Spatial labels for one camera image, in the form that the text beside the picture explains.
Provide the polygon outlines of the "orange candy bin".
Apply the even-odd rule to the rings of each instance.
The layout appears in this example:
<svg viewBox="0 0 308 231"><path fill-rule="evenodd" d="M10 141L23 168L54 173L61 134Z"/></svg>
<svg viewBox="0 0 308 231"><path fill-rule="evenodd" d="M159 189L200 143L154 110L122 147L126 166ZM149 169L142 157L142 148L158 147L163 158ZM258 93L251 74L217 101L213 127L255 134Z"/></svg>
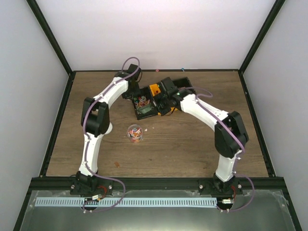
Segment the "orange candy bin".
<svg viewBox="0 0 308 231"><path fill-rule="evenodd" d="M152 99L153 99L153 104L154 104L154 107L156 108L156 105L155 105L155 102L154 102L154 96L157 95L157 94L164 94L166 95L168 98L170 98L168 95L167 95L167 92L164 90L164 88L160 88L160 85L159 84L152 84L149 86L150 88L150 91L151 91L151 96L152 96Z"/></svg>

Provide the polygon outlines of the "black candy bin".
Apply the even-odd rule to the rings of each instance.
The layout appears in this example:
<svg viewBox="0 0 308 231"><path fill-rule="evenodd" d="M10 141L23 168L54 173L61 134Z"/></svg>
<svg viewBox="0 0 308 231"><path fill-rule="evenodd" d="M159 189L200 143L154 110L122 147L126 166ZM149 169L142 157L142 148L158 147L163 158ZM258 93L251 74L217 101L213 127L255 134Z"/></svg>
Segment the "black candy bin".
<svg viewBox="0 0 308 231"><path fill-rule="evenodd" d="M131 101L137 120L142 120L158 115L158 110L154 106L150 87L144 87L140 89L140 94L133 97Z"/></svg>
<svg viewBox="0 0 308 231"><path fill-rule="evenodd" d="M191 89L192 88L191 82L188 77L181 77L181 78L173 79L172 82L178 89L182 89L182 88Z"/></svg>

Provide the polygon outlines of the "white round cup lid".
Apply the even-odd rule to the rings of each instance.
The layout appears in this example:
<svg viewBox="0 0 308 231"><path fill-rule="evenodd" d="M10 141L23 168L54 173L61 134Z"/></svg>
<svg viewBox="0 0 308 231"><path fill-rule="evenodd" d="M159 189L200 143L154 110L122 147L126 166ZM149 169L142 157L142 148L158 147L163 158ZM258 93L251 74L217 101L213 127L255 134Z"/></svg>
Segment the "white round cup lid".
<svg viewBox="0 0 308 231"><path fill-rule="evenodd" d="M106 133L109 134L112 131L112 129L113 129L113 125L112 123L109 123L109 127Z"/></svg>

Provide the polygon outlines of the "green plastic scoop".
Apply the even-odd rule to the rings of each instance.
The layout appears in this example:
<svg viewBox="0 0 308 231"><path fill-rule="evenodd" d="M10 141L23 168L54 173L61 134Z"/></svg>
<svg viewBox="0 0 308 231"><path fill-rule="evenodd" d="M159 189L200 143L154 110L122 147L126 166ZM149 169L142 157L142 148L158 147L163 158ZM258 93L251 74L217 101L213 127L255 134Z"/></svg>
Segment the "green plastic scoop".
<svg viewBox="0 0 308 231"><path fill-rule="evenodd" d="M148 113L148 112L150 112L152 110L153 110L153 107L151 105L146 105L146 106L138 108L138 112L141 115L146 114L146 113Z"/></svg>

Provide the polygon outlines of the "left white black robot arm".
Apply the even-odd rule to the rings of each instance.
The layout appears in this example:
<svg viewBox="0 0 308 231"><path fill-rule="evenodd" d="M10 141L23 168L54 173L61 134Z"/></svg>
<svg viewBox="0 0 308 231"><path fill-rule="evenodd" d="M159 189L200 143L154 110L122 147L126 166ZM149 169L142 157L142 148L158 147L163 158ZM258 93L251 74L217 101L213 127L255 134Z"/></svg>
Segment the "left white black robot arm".
<svg viewBox="0 0 308 231"><path fill-rule="evenodd" d="M83 102L81 125L84 135L82 161L78 173L85 178L81 188L87 194L94 194L98 190L97 180L91 178L98 172L98 154L104 135L112 131L109 109L113 103L129 90L141 69L131 64L128 70L117 72L111 83L93 98L86 98Z"/></svg>

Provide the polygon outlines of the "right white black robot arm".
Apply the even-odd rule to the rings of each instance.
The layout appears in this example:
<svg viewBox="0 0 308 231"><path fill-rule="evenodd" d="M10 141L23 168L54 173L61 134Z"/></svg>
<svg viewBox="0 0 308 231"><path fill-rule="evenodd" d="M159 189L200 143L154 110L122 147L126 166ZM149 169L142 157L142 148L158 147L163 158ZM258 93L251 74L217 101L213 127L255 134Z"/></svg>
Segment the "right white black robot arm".
<svg viewBox="0 0 308 231"><path fill-rule="evenodd" d="M211 98L208 90L197 93L199 87L193 87L189 80L181 83L167 77L150 86L153 103L161 115L174 109L190 114L199 119L214 132L214 145L219 154L218 167L213 176L216 192L226 193L236 174L236 164L245 153L245 145L249 140L241 115L215 108L204 102L203 97Z"/></svg>

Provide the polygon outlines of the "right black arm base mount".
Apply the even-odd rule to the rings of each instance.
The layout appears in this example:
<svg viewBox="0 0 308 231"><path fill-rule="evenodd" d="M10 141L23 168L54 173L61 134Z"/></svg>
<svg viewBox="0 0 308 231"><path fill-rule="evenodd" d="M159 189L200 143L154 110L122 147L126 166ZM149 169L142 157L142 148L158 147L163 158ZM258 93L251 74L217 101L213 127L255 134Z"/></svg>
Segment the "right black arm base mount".
<svg viewBox="0 0 308 231"><path fill-rule="evenodd" d="M218 196L231 196L234 194L241 195L243 190L238 188L240 181L233 176L229 181L222 182L216 176L212 178L204 178L198 180L199 193L204 195Z"/></svg>

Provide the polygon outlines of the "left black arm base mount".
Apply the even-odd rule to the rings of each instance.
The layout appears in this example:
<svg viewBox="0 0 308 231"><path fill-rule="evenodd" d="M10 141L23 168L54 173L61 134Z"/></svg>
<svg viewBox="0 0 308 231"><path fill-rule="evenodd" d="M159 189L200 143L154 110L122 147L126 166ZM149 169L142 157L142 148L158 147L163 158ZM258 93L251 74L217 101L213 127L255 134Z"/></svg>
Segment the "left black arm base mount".
<svg viewBox="0 0 308 231"><path fill-rule="evenodd" d="M74 188L70 189L71 195L83 195L92 196L97 194L111 195L113 191L113 181L98 179L94 183L83 183L78 180L73 181L72 186Z"/></svg>

